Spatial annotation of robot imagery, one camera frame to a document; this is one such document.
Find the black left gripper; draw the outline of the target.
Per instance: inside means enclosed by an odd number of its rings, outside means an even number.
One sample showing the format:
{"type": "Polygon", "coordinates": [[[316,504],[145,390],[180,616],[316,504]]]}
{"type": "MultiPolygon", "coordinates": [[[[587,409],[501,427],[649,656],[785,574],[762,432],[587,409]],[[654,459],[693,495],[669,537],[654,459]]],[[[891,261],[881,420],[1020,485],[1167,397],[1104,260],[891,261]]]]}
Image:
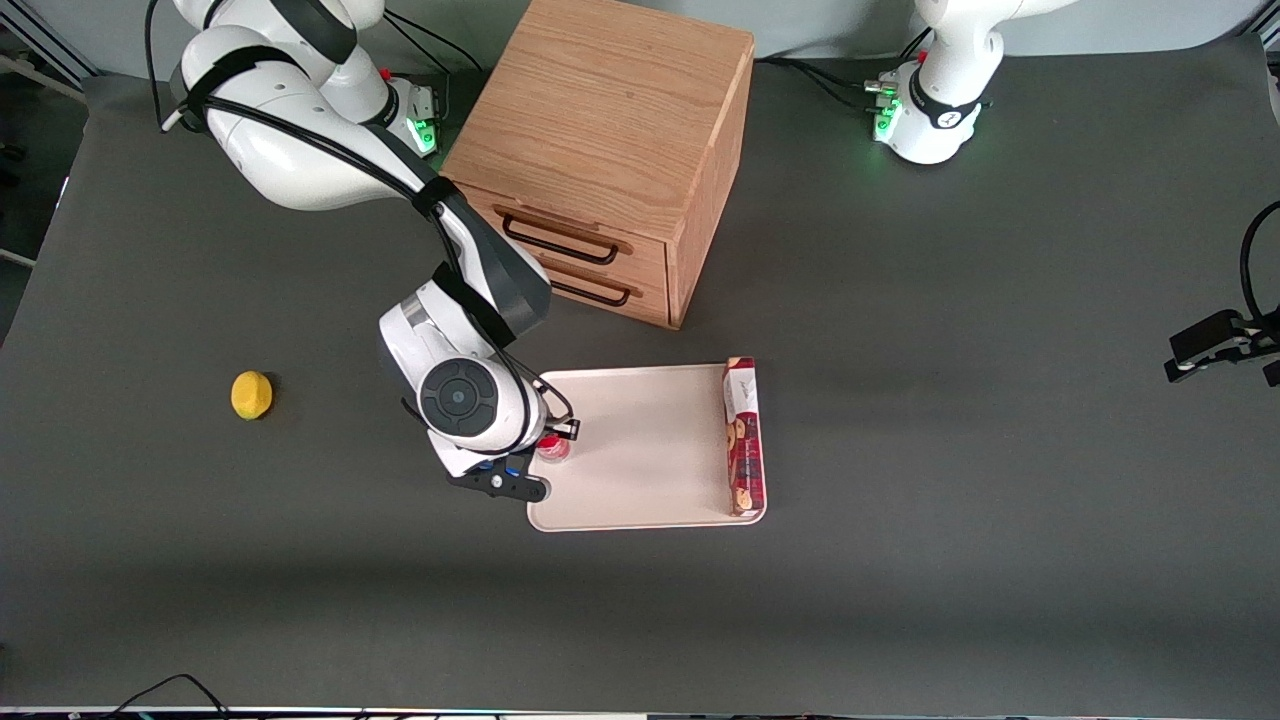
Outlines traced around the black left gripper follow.
{"type": "MultiPolygon", "coordinates": [[[[1252,363],[1279,352],[1279,309],[1260,316],[1235,310],[1217,311],[1169,338],[1171,357],[1164,364],[1170,383],[1220,363],[1252,363]]],[[[1268,387],[1280,386],[1280,361],[1263,366],[1268,387]]]]}

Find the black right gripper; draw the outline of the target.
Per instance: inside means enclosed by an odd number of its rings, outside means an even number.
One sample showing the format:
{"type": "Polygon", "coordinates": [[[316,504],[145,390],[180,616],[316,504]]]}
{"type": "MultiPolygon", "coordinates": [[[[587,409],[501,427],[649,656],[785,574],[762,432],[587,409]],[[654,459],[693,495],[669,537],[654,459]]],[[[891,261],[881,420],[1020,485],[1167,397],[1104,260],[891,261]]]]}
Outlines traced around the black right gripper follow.
{"type": "MultiPolygon", "coordinates": [[[[577,418],[548,421],[543,437],[554,438],[554,443],[573,442],[580,427],[577,418]]],[[[490,497],[539,503],[548,497],[549,487],[539,477],[527,477],[527,469],[529,460],[492,460],[480,462],[461,475],[448,475],[447,480],[454,487],[475,489],[490,497]]]]}

